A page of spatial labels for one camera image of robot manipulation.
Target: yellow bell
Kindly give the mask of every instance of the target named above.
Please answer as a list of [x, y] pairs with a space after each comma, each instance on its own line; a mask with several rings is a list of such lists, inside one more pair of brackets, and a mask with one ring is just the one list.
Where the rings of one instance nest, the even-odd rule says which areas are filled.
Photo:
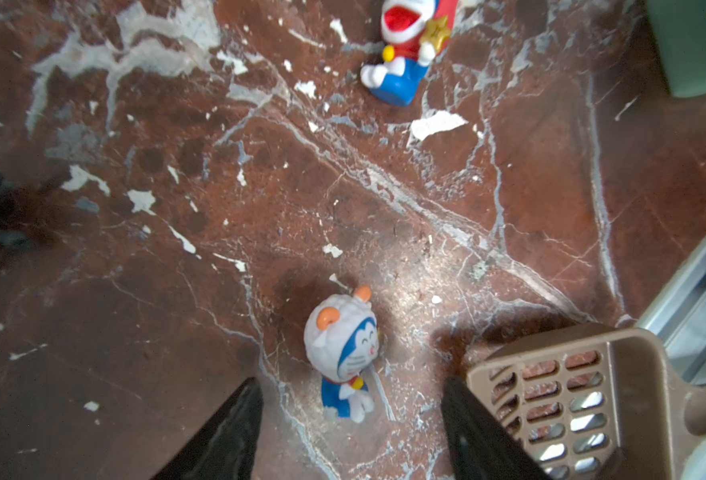
[[393, 48], [393, 45], [388, 45], [382, 49], [383, 60], [386, 62], [393, 62], [394, 58], [396, 58], [396, 49]]

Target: toy figurine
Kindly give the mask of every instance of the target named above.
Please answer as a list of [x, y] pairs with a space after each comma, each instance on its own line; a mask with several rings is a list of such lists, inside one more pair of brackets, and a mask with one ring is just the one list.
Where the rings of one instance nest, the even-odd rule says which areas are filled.
[[374, 96], [398, 107], [411, 103], [427, 67], [446, 47], [456, 10], [457, 0], [385, 0], [385, 62], [361, 68], [361, 81]]
[[329, 412], [356, 423], [375, 409], [359, 376], [377, 358], [380, 347], [370, 298], [368, 286], [359, 286], [353, 296], [332, 295], [313, 310], [305, 324], [305, 351], [323, 375], [321, 403]]

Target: brown plastic scoop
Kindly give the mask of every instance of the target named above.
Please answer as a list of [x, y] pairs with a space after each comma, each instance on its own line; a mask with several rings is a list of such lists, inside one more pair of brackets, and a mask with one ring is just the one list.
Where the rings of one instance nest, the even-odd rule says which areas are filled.
[[586, 324], [524, 337], [467, 385], [556, 480], [675, 480], [706, 437], [706, 387], [681, 380], [646, 330]]

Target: orange horn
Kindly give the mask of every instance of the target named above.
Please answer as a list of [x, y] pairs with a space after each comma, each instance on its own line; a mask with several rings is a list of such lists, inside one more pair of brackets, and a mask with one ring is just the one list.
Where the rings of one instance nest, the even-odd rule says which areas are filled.
[[315, 324], [319, 330], [326, 330], [329, 325], [340, 319], [340, 311], [333, 306], [327, 306], [319, 313], [319, 318], [316, 319]]
[[357, 289], [355, 289], [353, 296], [358, 298], [361, 302], [368, 302], [371, 298], [371, 288], [369, 288], [367, 285], [361, 285]]

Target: yellow star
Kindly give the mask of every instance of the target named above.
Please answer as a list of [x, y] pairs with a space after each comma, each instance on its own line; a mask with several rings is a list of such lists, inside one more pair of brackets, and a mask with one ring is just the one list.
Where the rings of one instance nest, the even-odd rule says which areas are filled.
[[448, 27], [449, 17], [444, 15], [441, 18], [432, 18], [427, 21], [425, 31], [420, 37], [420, 44], [430, 43], [440, 53], [444, 47], [444, 42], [451, 37], [451, 29]]

